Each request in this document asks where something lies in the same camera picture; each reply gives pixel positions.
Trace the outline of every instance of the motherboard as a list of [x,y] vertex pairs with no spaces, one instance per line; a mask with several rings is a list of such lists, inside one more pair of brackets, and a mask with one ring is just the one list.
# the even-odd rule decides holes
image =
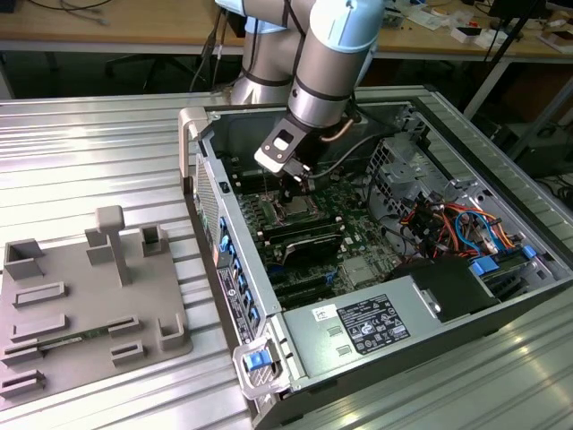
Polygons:
[[402,257],[382,235],[363,188],[344,177],[281,202],[280,191],[238,194],[239,206],[285,309],[384,281]]

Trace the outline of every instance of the wooden desk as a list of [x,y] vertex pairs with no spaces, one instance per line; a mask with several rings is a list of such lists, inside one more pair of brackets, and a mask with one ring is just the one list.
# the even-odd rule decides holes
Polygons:
[[[39,1],[57,4],[55,0]],[[109,21],[104,26],[21,0],[16,13],[0,14],[0,51],[199,54],[212,29],[213,7],[214,0],[114,0],[101,6],[103,17]],[[483,27],[489,26],[489,17],[460,0],[443,7],[451,12],[470,10]],[[573,63],[573,56],[565,56],[537,39],[539,31],[524,33],[524,38],[513,44],[478,91],[467,115],[481,106],[512,62]],[[242,45],[243,40],[228,29],[224,54],[241,55]],[[381,31],[376,57],[482,61],[484,54],[485,49],[453,39],[449,29],[431,31],[405,21],[403,30]],[[0,70],[0,99],[2,91]]]

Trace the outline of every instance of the wire bundle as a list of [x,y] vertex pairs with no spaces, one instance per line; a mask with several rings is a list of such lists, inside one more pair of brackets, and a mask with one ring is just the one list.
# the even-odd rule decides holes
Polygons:
[[[440,211],[431,209],[436,206],[440,206]],[[487,251],[484,252],[471,240],[471,235],[477,233],[474,222],[482,224],[491,241],[501,252],[515,248],[503,230],[500,219],[479,208],[468,208],[453,202],[417,204],[400,224],[410,227],[413,231],[423,230],[424,247],[429,258],[437,258],[444,254],[472,258],[487,254]]]

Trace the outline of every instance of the blue port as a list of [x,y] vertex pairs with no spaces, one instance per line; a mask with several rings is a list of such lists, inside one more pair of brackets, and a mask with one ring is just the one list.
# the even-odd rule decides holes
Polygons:
[[257,311],[256,307],[251,309],[251,312],[249,313],[249,319],[251,321],[259,321],[259,311]]
[[239,292],[244,294],[244,291],[247,288],[247,279],[244,277],[243,274],[239,275]]
[[221,239],[221,243],[218,245],[218,249],[221,253],[226,253],[231,246],[231,238],[228,235],[224,235]]
[[239,275],[242,273],[243,268],[241,267],[241,262],[239,262],[238,260],[235,260],[235,262],[233,263],[233,279],[237,280]]
[[252,294],[248,289],[244,292],[243,304],[245,309],[248,309],[249,306],[252,305]]
[[251,308],[251,312],[249,312],[249,319],[252,322],[252,327],[256,329],[261,318],[259,317],[259,311],[257,311],[257,308],[254,306]]

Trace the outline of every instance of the blue cable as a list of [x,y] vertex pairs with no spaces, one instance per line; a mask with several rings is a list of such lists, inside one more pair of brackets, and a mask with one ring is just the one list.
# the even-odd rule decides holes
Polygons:
[[480,248],[477,247],[477,245],[475,245],[474,243],[470,242],[469,240],[466,240],[466,238],[462,235],[461,230],[459,229],[459,219],[461,218],[461,216],[464,214],[465,212],[460,212],[458,217],[456,218],[456,234],[459,237],[459,240],[461,240],[463,243],[465,243],[468,246],[471,246],[472,248],[474,248],[477,251],[478,256],[482,256],[482,251],[480,251]]
[[459,240],[461,240],[462,242],[464,242],[466,245],[471,246],[472,248],[474,248],[479,255],[481,255],[482,253],[480,252],[479,248],[477,247],[477,245],[473,244],[472,242],[469,242],[466,240],[465,237],[462,236],[461,234],[461,230],[459,228],[459,220],[461,218],[461,216],[465,213],[471,213],[472,215],[475,215],[484,225],[485,228],[487,228],[487,232],[490,235],[490,238],[492,240],[492,242],[498,247],[503,249],[504,251],[507,251],[508,248],[493,234],[492,231],[492,227],[490,226],[490,223],[487,221],[487,219],[481,214],[481,213],[477,213],[474,211],[464,211],[464,212],[460,212],[458,214],[458,217],[456,218],[456,234],[458,234]]

